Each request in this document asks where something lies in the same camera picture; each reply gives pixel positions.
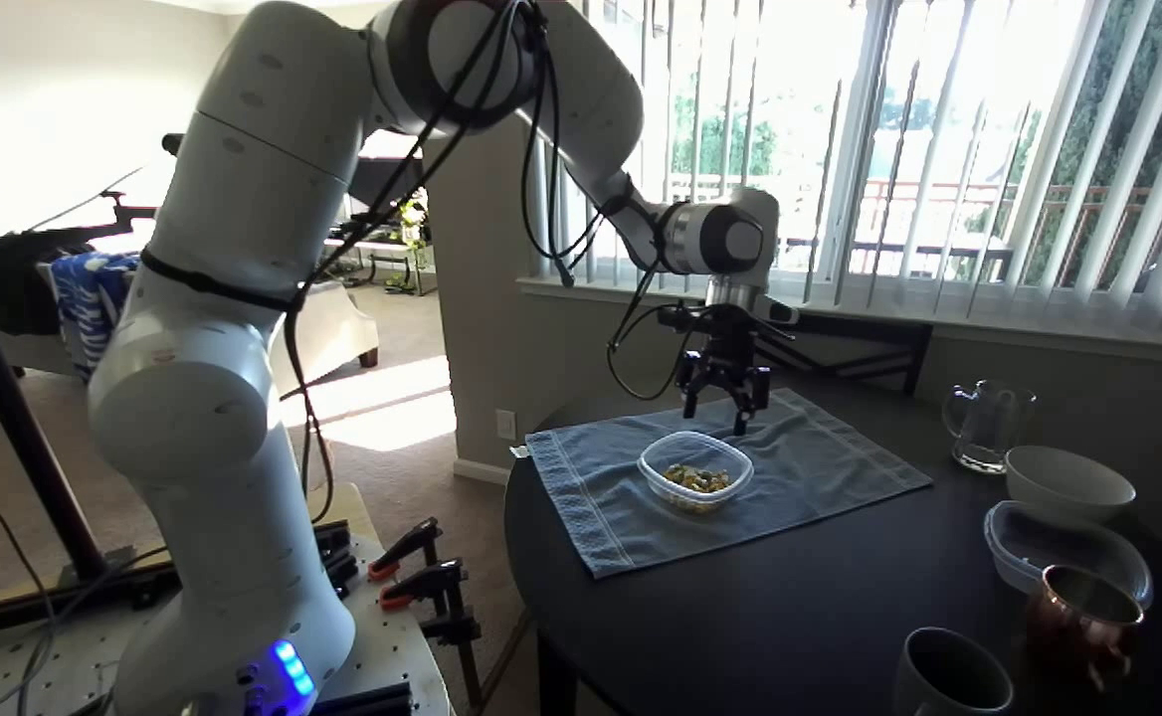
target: mug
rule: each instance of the mug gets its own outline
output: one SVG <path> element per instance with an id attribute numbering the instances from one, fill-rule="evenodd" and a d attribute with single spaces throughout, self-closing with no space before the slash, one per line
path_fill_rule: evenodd
<path id="1" fill-rule="evenodd" d="M 1097 573 L 1048 565 L 1028 610 L 1028 656 L 1108 693 L 1131 677 L 1141 622 L 1141 603 Z"/>
<path id="2" fill-rule="evenodd" d="M 997 379 L 952 383 L 944 399 L 944 429 L 952 439 L 955 466 L 971 472 L 1006 472 L 1002 459 L 1036 402 L 1038 399 L 1031 391 Z"/>
<path id="3" fill-rule="evenodd" d="M 1014 680 L 981 639 L 924 623 L 902 636 L 894 716 L 998 716 Z"/>

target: glass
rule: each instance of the glass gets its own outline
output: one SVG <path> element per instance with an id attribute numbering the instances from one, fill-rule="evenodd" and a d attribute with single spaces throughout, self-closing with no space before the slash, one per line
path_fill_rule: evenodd
<path id="1" fill-rule="evenodd" d="M 952 383 L 944 429 L 952 432 L 955 466 L 971 472 L 1006 472 L 1002 459 L 1036 402 L 1038 399 L 1031 391 L 1014 391 L 997 379 Z"/>

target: sunlight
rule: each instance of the sunlight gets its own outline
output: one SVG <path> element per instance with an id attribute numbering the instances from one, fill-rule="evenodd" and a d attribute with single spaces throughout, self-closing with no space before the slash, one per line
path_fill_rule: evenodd
<path id="1" fill-rule="evenodd" d="M 357 445 L 371 455 L 410 448 L 454 429 L 459 417 L 449 391 L 325 420 L 332 440 Z"/>
<path id="2" fill-rule="evenodd" d="M 405 448 L 459 429 L 449 363 L 442 352 L 315 386 L 312 402 L 332 440 L 373 455 Z M 303 402 L 283 402 L 279 417 L 283 424 L 303 424 Z"/>

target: table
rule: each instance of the table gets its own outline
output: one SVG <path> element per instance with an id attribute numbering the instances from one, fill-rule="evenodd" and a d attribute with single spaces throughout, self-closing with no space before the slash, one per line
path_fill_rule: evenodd
<path id="1" fill-rule="evenodd" d="M 542 636 L 547 716 L 573 710 L 576 677 L 637 716 L 889 710 L 898 639 L 916 623 L 952 623 L 997 647 L 1019 689 L 1014 710 L 1162 710 L 1162 545 L 1148 529 L 1119 523 L 1154 570 L 1136 677 L 1116 697 L 1056 684 L 1023 656 L 1028 596 L 997 575 L 983 545 L 983 512 L 1006 497 L 1002 482 L 958 472 L 928 404 L 827 383 L 798 391 L 934 484 L 739 547 L 592 582 L 534 461 L 512 466 L 504 545 Z"/>

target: blue cloth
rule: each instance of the blue cloth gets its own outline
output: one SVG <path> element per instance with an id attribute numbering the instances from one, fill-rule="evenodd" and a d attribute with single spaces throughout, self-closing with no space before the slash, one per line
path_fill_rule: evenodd
<path id="1" fill-rule="evenodd" d="M 51 262 L 61 334 L 71 351 L 71 364 L 80 368 L 80 379 L 100 364 L 111 341 L 137 262 L 137 256 L 61 256 Z"/>
<path id="2" fill-rule="evenodd" d="M 762 541 L 930 484 L 928 472 L 794 391 L 772 391 L 772 404 L 739 439 L 733 439 L 733 413 L 733 402 L 706 402 L 692 420 L 680 408 L 660 408 L 527 439 L 542 484 L 597 582 Z M 753 482 L 711 512 L 660 500 L 637 459 L 674 429 L 733 440 L 753 459 Z"/>

